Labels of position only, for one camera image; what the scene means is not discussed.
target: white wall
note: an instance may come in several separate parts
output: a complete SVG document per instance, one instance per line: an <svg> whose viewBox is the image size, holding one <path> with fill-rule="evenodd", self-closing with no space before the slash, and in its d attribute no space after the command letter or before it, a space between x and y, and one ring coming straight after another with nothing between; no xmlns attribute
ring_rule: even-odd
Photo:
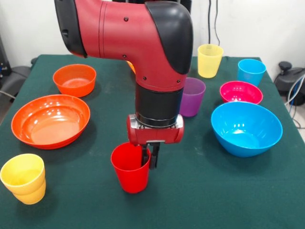
<svg viewBox="0 0 305 229"><path fill-rule="evenodd" d="M194 55L208 42L208 0L193 0ZM215 0L212 0L212 43ZM259 56L274 77L277 64L305 66L304 0L219 0L217 32L228 56ZM12 66L39 54L66 54L53 0L0 0L0 35Z"/></svg>

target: yellow plastic cup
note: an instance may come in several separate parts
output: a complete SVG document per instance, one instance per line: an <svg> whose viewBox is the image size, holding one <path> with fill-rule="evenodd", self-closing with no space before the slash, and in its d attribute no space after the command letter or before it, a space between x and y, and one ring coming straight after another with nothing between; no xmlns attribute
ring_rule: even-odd
<svg viewBox="0 0 305 229"><path fill-rule="evenodd" d="M0 171L5 187L24 204L36 204L46 191L44 162L35 154L21 154L7 161Z"/></svg>
<svg viewBox="0 0 305 229"><path fill-rule="evenodd" d="M204 78L216 76L224 50L215 44L203 44L198 48L198 73Z"/></svg>

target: pink bowl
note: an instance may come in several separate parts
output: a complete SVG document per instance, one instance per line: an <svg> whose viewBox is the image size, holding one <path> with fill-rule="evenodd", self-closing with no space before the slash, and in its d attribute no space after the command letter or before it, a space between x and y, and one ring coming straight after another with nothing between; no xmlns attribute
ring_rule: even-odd
<svg viewBox="0 0 305 229"><path fill-rule="evenodd" d="M243 81L230 81L220 87L220 95L223 101L244 101L259 104L263 100L263 93L258 87Z"/></svg>

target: orange plastic plate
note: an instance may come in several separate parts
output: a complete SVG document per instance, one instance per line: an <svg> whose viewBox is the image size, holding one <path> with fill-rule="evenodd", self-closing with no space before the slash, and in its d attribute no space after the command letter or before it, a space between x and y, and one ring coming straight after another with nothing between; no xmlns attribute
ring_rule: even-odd
<svg viewBox="0 0 305 229"><path fill-rule="evenodd" d="M56 94L35 99L13 117L11 129L20 141L39 149L72 143L85 129L90 109L81 99Z"/></svg>

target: light blue plastic cup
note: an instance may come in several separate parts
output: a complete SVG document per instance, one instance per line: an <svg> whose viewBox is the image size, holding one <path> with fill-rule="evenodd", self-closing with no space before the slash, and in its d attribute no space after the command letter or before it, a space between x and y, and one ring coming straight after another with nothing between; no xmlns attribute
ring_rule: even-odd
<svg viewBox="0 0 305 229"><path fill-rule="evenodd" d="M258 86L265 71L266 66L261 61L244 59L238 63L237 80Z"/></svg>

